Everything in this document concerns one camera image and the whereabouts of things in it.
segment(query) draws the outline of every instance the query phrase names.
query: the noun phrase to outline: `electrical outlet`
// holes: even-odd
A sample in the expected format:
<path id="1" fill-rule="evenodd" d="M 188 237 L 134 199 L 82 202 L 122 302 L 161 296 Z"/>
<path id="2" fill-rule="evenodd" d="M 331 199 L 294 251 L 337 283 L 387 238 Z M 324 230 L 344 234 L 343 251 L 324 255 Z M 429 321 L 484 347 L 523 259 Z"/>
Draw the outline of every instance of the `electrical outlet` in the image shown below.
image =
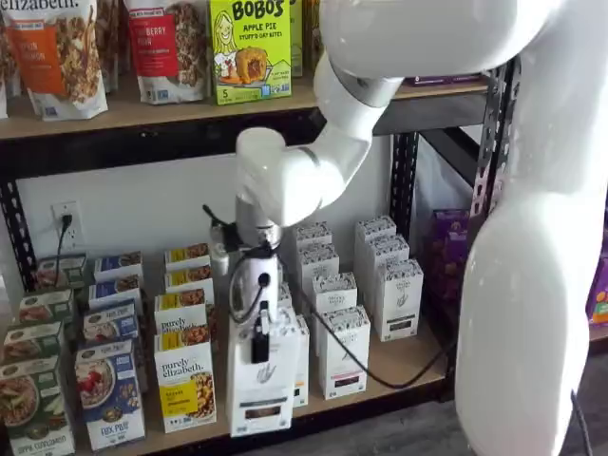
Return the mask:
<path id="1" fill-rule="evenodd" d="M 61 217 L 66 214 L 72 215 L 72 222 L 64 235 L 64 243 L 61 248 L 62 253 L 82 249 L 85 245 L 85 235 L 83 234 L 83 224 L 78 203 L 76 201 L 57 202 L 50 206 L 50 210 L 53 214 L 57 237 L 61 235 L 63 227 Z"/>

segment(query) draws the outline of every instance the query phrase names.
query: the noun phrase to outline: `brand logo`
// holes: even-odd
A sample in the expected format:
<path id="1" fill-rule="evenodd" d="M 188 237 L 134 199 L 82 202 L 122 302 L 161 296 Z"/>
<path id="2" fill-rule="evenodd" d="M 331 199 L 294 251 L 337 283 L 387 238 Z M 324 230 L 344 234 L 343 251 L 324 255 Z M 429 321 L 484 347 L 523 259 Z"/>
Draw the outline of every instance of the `brand logo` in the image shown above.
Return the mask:
<path id="1" fill-rule="evenodd" d="M 262 385 L 268 383 L 268 381 L 273 376 L 273 373 L 275 373 L 275 370 L 276 366 L 273 366 L 271 368 L 270 363 L 267 364 L 266 366 L 257 371 L 257 381 Z"/>

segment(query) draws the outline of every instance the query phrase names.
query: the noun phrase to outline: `bobo's apple pie box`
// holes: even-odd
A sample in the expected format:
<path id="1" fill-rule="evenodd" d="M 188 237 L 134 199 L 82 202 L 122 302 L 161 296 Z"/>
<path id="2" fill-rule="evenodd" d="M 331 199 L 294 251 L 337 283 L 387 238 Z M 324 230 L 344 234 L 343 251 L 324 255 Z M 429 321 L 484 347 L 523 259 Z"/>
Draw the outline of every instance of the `bobo's apple pie box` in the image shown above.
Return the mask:
<path id="1" fill-rule="evenodd" d="M 218 105 L 292 94 L 289 0 L 211 0 Z"/>

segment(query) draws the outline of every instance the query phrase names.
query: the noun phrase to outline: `floor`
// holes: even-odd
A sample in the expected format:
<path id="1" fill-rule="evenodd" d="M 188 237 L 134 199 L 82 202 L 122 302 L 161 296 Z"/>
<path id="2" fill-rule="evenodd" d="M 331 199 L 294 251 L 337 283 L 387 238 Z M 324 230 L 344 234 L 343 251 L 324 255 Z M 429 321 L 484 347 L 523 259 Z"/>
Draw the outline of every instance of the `floor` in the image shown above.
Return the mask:
<path id="1" fill-rule="evenodd" d="M 579 399 L 595 456 L 608 455 L 608 356 L 589 360 Z M 582 455 L 574 422 L 561 456 Z M 246 456 L 471 456 L 453 403 L 429 403 L 339 427 Z"/>

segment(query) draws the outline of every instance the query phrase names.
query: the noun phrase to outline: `green box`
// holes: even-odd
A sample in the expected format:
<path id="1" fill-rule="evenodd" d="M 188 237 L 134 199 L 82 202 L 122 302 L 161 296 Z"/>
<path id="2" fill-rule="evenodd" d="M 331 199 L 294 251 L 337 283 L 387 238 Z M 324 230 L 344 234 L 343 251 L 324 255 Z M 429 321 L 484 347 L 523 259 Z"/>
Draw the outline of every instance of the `green box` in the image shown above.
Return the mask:
<path id="1" fill-rule="evenodd" d="M 302 1 L 290 0 L 290 15 L 292 23 L 292 76 L 302 76 Z"/>
<path id="2" fill-rule="evenodd" d="M 218 105 L 292 94 L 289 0 L 210 0 Z"/>

